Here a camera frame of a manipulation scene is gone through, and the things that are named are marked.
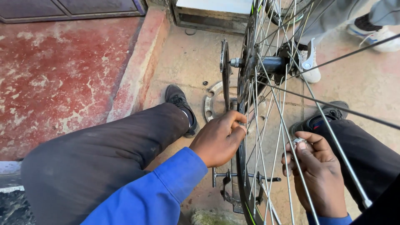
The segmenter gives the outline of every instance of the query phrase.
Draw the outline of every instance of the white shoe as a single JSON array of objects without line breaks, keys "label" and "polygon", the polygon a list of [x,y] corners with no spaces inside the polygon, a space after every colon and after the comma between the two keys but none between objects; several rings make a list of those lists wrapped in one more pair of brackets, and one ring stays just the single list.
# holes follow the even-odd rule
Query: white shoe
[{"label": "white shoe", "polygon": [[[360,46],[363,43],[373,44],[396,35],[392,31],[390,31],[387,26],[384,26],[382,29],[378,31],[361,30],[360,28],[354,25],[354,20],[350,22],[349,25],[347,25],[347,33],[359,37],[360,39],[363,39],[363,41],[360,43]],[[400,50],[400,39],[396,38],[394,40],[385,42],[383,44],[373,47],[373,49],[378,52],[396,52]]]},{"label": "white shoe", "polygon": [[[303,62],[307,60],[307,51],[300,51],[300,56],[303,59]],[[312,63],[312,67],[317,66],[316,58],[316,48],[314,48],[314,59]],[[318,68],[310,70],[308,72],[303,73],[303,77],[300,76],[302,79],[306,80],[308,83],[315,84],[321,80],[321,73]]]}]

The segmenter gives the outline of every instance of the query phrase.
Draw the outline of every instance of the red painted floor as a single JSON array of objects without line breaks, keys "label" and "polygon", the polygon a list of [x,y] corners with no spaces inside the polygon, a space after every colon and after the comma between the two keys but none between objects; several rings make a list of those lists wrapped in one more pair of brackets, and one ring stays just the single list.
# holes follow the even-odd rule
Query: red painted floor
[{"label": "red painted floor", "polygon": [[0,24],[0,161],[105,123],[143,19]]}]

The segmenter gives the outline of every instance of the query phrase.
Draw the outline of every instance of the black sneaker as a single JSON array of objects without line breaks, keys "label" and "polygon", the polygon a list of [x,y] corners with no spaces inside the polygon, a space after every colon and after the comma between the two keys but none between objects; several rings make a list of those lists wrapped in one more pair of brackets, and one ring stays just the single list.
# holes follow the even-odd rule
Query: black sneaker
[{"label": "black sneaker", "polygon": [[170,84],[165,90],[165,102],[176,105],[179,109],[187,114],[188,121],[192,121],[190,122],[191,126],[189,127],[189,130],[183,136],[187,138],[195,137],[200,131],[200,127],[197,123],[196,116],[186,101],[186,96],[183,91],[178,86]]},{"label": "black sneaker", "polygon": [[[330,104],[334,104],[334,105],[340,106],[342,108],[349,108],[349,105],[343,101],[333,101],[333,102],[330,102]],[[327,105],[324,105],[324,107],[322,107],[322,111],[324,112],[324,115],[329,120],[344,120],[344,119],[346,119],[346,117],[348,115],[347,112],[344,112],[340,109],[333,108],[333,107],[330,107]],[[321,117],[321,114],[319,112],[308,117],[307,119],[305,119],[303,121],[293,124],[289,128],[290,134],[292,136],[294,136],[294,133],[296,133],[297,131],[313,132],[314,128],[312,126],[314,125],[314,123],[310,124],[310,121],[314,121],[314,119],[317,117]]]}]

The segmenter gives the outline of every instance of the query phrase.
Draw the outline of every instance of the blue jacket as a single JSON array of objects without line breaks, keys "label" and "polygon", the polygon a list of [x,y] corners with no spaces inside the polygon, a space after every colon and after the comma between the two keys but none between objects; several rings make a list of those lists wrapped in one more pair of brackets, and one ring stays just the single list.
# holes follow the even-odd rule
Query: blue jacket
[{"label": "blue jacket", "polygon": [[[180,204],[207,174],[200,157],[185,147],[153,172],[121,187],[100,204],[82,224],[176,225]],[[345,218],[319,218],[320,225],[348,225]]]}]

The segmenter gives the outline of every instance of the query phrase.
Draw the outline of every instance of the black trousers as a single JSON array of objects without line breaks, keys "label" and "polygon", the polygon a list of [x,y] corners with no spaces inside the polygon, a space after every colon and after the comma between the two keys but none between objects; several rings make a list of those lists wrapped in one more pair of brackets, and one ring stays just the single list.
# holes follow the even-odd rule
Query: black trousers
[{"label": "black trousers", "polygon": [[[376,200],[400,172],[400,156],[352,121],[331,126],[368,196]],[[38,224],[79,224],[188,130],[186,115],[164,103],[118,121],[75,131],[33,149],[21,168],[22,182]],[[337,154],[324,126],[315,130]],[[345,184],[362,209],[342,165]],[[188,223],[182,216],[180,223]]]}]

